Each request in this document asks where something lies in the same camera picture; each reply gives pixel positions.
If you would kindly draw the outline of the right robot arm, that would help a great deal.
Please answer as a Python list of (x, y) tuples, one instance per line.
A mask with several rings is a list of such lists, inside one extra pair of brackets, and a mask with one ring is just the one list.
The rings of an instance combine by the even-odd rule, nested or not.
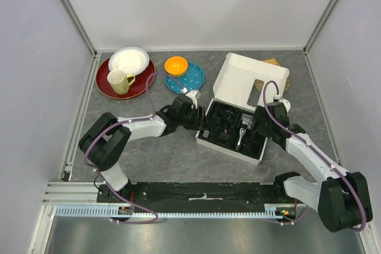
[(315, 210), (331, 232), (352, 228), (362, 231), (373, 219), (365, 176), (351, 173), (322, 152), (298, 124), (291, 124), (281, 101), (258, 106), (252, 130), (271, 139), (296, 158), (313, 176), (313, 183), (297, 173), (276, 177), (273, 197), (278, 202), (295, 198)]

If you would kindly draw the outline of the white cardboard box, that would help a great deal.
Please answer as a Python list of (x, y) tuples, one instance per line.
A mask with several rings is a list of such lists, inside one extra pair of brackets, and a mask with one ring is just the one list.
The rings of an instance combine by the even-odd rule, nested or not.
[(279, 87), (280, 95), (283, 95), (288, 76), (289, 69), (285, 67), (229, 53), (215, 80), (212, 100), (255, 112), (256, 107), (264, 105), (263, 96), (268, 103), (273, 102), (276, 88), (270, 86), (266, 93), (260, 92), (257, 103), (250, 105), (248, 101), (251, 90), (255, 87), (254, 82), (259, 80), (265, 84), (273, 80)]

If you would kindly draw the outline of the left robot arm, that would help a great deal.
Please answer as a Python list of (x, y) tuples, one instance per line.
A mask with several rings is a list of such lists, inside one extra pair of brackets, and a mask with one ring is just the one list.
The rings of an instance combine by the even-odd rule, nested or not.
[(198, 104), (200, 92), (192, 90), (175, 98), (172, 104), (146, 117), (122, 118), (110, 112), (102, 114), (79, 141), (85, 163), (92, 164), (110, 187), (110, 196), (117, 202), (130, 197), (129, 179), (118, 160), (128, 142), (163, 137), (178, 127), (205, 130), (205, 109)]

